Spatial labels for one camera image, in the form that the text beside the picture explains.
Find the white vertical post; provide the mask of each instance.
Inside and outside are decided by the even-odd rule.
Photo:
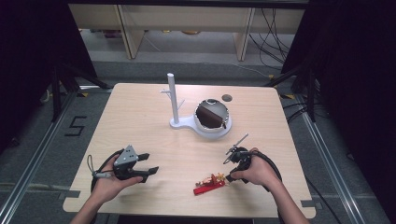
[[[175,77],[172,73],[168,73],[169,91],[171,93],[172,110],[174,113],[174,123],[178,124],[178,112],[177,112],[177,98],[175,88]]]

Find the human hand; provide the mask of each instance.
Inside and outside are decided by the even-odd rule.
[[[116,155],[111,158],[103,170],[113,170],[114,161],[118,156],[119,155]],[[137,184],[142,180],[142,176],[136,176],[126,180],[119,180],[114,176],[114,173],[111,172],[111,177],[98,178],[95,187],[93,188],[91,198],[95,199],[100,204],[106,203],[114,199],[123,189]]]
[[[253,151],[259,150],[254,147],[250,152]],[[249,182],[255,185],[263,185],[269,190],[281,182],[277,178],[271,165],[260,157],[254,155],[251,157],[250,167],[247,170],[233,172],[231,173],[231,177],[234,179],[245,178]]]

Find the wooden tabletop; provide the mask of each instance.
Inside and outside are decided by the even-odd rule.
[[[223,102],[230,111],[233,127],[218,140],[208,140],[190,129],[172,129],[171,102],[166,84],[116,85],[82,159],[71,190],[80,191],[78,198],[66,198],[64,210],[77,212],[90,195],[91,172],[112,153],[132,145],[137,154],[149,153],[134,169],[147,170],[160,166],[147,183],[124,189],[117,198],[105,203],[100,212],[187,217],[277,217],[276,204],[263,187],[242,181],[194,196],[195,183],[211,174],[228,174],[236,167],[223,164],[225,153],[245,133],[240,145],[257,147],[278,167],[291,197],[306,217],[316,214],[314,207],[302,207],[311,201],[303,170],[290,135],[289,126],[275,89],[234,86],[176,85],[177,100],[184,104],[180,117],[191,115],[204,99],[221,101],[224,94],[233,97]]]

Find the jewelry stand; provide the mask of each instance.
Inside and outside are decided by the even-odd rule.
[[[171,98],[172,110],[173,110],[173,118],[170,119],[169,124],[173,129],[182,129],[182,128],[190,128],[194,130],[196,133],[201,135],[204,138],[208,139],[218,139],[227,134],[231,127],[233,126],[233,121],[231,116],[228,117],[227,127],[225,129],[219,129],[218,132],[204,132],[202,131],[198,125],[196,124],[194,115],[190,115],[188,117],[180,118],[178,116],[178,109],[180,106],[177,106],[177,97],[176,97],[176,88],[175,88],[175,77],[173,74],[168,73],[168,83],[169,83],[169,91],[161,91],[161,93],[167,93]]]

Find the forearm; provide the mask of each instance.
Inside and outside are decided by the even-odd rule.
[[[270,190],[285,223],[309,223],[280,181],[276,182]]]
[[[102,203],[99,203],[93,197],[90,197],[87,202],[81,207],[79,212],[70,222],[71,224],[83,224],[90,223],[92,219],[95,217],[99,208],[102,206]]]

